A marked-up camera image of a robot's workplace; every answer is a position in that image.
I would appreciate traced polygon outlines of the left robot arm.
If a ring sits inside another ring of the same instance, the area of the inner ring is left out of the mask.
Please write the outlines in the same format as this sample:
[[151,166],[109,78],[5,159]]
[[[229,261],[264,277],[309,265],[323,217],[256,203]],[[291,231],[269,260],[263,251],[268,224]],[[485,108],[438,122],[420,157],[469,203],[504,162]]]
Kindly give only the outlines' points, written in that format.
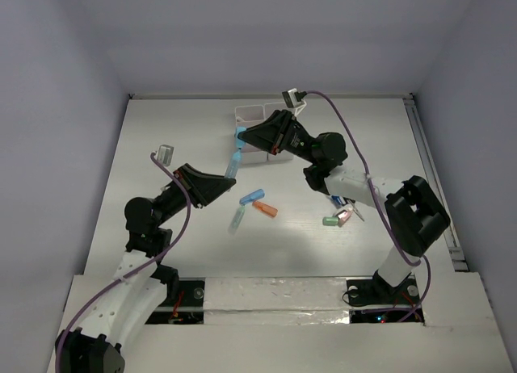
[[162,226],[181,211],[208,206],[236,181],[184,164],[155,198],[124,208],[128,243],[111,282],[79,310],[55,344],[57,372],[122,372],[129,346],[160,304],[179,300],[179,274],[162,264],[181,239]]

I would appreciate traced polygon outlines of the light blue marker cap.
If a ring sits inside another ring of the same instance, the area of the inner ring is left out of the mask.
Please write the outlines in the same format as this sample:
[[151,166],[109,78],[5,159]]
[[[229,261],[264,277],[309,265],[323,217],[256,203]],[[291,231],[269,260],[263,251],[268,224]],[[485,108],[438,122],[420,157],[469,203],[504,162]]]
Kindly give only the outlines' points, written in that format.
[[235,146],[237,150],[242,150],[246,145],[246,142],[240,137],[241,133],[246,130],[246,127],[236,127],[235,130]]

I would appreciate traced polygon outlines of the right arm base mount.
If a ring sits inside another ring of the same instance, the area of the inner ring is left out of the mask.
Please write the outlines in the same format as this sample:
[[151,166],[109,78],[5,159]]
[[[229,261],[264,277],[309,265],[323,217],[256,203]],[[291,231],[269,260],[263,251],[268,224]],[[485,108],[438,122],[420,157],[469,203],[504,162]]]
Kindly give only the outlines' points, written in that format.
[[419,290],[409,277],[395,291],[378,292],[372,279],[348,279],[342,301],[349,307],[351,324],[423,323]]

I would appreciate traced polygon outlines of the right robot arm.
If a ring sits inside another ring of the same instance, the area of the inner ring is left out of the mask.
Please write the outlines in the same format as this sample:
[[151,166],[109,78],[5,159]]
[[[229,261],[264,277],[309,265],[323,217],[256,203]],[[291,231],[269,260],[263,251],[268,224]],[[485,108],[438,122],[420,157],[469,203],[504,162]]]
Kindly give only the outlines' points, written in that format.
[[389,302],[401,293],[411,271],[450,226],[450,216],[426,179],[375,178],[347,168],[343,136],[337,132],[310,136],[290,111],[274,111],[238,138],[271,155],[287,151],[306,160],[310,165],[303,172],[312,190],[354,200],[380,213],[395,242],[367,288],[379,301]]

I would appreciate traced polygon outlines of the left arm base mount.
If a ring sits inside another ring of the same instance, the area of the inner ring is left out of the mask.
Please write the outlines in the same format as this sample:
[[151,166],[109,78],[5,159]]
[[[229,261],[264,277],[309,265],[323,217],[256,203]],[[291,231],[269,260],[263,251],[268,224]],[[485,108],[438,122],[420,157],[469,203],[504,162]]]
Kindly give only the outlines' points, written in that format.
[[173,300],[166,300],[153,313],[161,325],[202,325],[204,323],[205,279],[180,279]]

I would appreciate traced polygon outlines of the light blue marker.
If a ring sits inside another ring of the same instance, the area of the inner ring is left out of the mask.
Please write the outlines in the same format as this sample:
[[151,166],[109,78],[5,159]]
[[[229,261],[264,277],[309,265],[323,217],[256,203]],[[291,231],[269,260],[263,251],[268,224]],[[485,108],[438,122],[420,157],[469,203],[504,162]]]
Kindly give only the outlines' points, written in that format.
[[229,160],[229,164],[225,171],[226,178],[236,178],[237,172],[240,168],[242,162],[242,149],[237,148],[237,150],[233,153],[232,157]]

